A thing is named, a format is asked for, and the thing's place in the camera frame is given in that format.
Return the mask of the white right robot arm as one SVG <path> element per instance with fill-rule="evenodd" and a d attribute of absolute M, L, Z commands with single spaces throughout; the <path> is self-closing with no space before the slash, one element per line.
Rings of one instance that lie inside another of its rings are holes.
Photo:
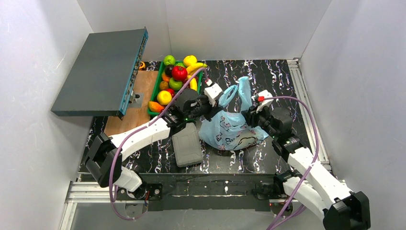
<path fill-rule="evenodd" d="M 368 230 L 371 227 L 370 203 L 361 191 L 353 192 L 336 179 L 292 131 L 288 110 L 275 108 L 243 111 L 247 124 L 260 127 L 272 137 L 272 146 L 297 172 L 274 177 L 273 190 L 301 202 L 321 219 L 326 230 Z"/>

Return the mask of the light blue plastic bag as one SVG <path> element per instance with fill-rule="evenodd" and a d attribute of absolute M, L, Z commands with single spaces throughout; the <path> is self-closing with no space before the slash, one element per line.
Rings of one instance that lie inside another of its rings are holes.
<path fill-rule="evenodd" d="M 236 94 L 241 99 L 240 112 L 225 111 Z M 238 84 L 228 87 L 216 102 L 220 111 L 210 120 L 204 120 L 198 133 L 199 138 L 206 144 L 218 150 L 235 151 L 260 144 L 269 136 L 259 125 L 248 125 L 242 115 L 242 112 L 252 106 L 248 76 L 239 78 Z"/>

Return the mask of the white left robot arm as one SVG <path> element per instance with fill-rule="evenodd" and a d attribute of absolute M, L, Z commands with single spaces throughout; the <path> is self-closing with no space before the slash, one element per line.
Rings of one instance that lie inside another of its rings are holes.
<path fill-rule="evenodd" d="M 90 145 L 84 164 L 100 187 L 114 185 L 134 192 L 142 185 L 141 177 L 122 166 L 131 154 L 156 141 L 166 139 L 187 126 L 187 122 L 205 116 L 212 118 L 220 109 L 223 90 L 217 84 L 199 94 L 192 89 L 178 92 L 153 120 L 121 134 L 100 133 Z"/>

